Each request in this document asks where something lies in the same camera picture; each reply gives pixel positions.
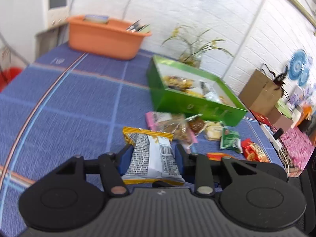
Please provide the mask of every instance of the power strip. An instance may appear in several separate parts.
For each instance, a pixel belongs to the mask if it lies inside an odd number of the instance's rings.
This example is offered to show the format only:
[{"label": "power strip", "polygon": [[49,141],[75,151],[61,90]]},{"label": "power strip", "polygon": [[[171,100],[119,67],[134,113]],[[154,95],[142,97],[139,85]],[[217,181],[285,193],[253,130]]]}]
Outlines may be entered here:
[{"label": "power strip", "polygon": [[282,144],[280,143],[279,140],[274,139],[273,137],[273,132],[271,131],[271,129],[269,128],[269,126],[267,124],[261,124],[261,129],[263,130],[264,134],[267,136],[267,138],[269,139],[269,141],[272,143],[273,147],[276,150],[281,150],[282,149]]}]

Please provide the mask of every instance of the screw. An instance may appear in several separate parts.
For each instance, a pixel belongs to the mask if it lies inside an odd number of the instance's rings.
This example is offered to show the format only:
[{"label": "screw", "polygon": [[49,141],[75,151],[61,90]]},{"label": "screw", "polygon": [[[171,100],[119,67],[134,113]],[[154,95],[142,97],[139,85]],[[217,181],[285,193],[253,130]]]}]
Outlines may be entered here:
[{"label": "screw", "polygon": [[197,189],[197,192],[200,194],[211,194],[213,192],[213,188],[209,187],[209,186],[200,186]]},{"label": "screw", "polygon": [[126,188],[123,186],[114,186],[111,188],[111,193],[113,194],[124,194],[126,193]]}]

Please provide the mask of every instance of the blue grid rug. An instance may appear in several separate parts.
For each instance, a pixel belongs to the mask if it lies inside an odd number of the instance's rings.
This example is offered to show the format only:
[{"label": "blue grid rug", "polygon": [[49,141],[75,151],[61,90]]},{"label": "blue grid rug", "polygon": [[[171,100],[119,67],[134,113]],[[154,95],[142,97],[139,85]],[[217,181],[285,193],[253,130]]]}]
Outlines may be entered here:
[{"label": "blue grid rug", "polygon": [[[21,126],[56,78],[83,53],[61,45],[40,57],[0,93],[0,165],[4,165]],[[74,155],[97,158],[124,147],[123,126],[147,128],[145,113],[152,111],[146,69],[152,53],[140,51],[130,61],[85,54],[46,97],[23,133],[0,191],[0,229],[9,237],[24,228],[17,201],[32,181]],[[252,114],[234,128],[241,139],[251,138],[271,161],[282,166],[274,148]],[[193,151],[225,152],[219,142],[198,138]],[[98,176],[88,181],[101,187]]]}]

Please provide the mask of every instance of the potted plant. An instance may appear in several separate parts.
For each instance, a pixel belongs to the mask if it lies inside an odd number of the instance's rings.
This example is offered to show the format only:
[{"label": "potted plant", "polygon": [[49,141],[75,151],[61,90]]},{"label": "potted plant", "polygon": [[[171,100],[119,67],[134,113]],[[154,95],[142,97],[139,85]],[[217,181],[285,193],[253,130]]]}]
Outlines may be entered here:
[{"label": "potted plant", "polygon": [[211,41],[206,41],[203,39],[203,35],[210,31],[210,29],[198,34],[194,40],[190,40],[188,36],[194,36],[192,35],[192,30],[192,27],[186,25],[176,27],[173,30],[171,36],[163,41],[162,45],[164,45],[169,40],[178,40],[184,42],[187,45],[187,48],[180,55],[179,61],[195,68],[200,67],[203,53],[210,50],[221,50],[233,57],[229,51],[217,46],[217,42],[225,41],[225,39],[214,39]]}]

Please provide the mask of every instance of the orange object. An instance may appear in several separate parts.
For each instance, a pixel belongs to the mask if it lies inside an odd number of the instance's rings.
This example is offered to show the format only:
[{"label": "orange object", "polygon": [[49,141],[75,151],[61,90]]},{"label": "orange object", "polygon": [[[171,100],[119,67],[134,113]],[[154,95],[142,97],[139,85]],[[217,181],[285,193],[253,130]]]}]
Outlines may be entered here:
[{"label": "orange object", "polygon": [[301,117],[295,126],[298,126],[300,123],[303,122],[304,119],[306,119],[309,116],[309,114],[312,112],[312,107],[309,104],[307,104],[302,107],[302,110],[303,111],[302,111]]},{"label": "orange object", "polygon": [[3,71],[3,75],[6,77],[6,79],[4,79],[4,77],[2,76],[2,74],[0,74],[0,92],[2,92],[2,90],[18,75],[22,72],[23,69],[18,68],[18,67],[11,67],[8,69],[5,69]]},{"label": "orange object", "polygon": [[210,161],[220,161],[223,157],[230,157],[234,159],[233,156],[222,152],[209,152],[206,154],[206,156],[209,158]]},{"label": "orange object", "polygon": [[84,16],[74,16],[69,22],[69,46],[115,59],[134,58],[149,33],[130,32],[126,29],[132,24],[127,21],[109,18],[106,24],[85,21]]},{"label": "orange object", "polygon": [[247,138],[241,142],[242,152],[249,161],[270,162],[267,155],[259,145]]}]

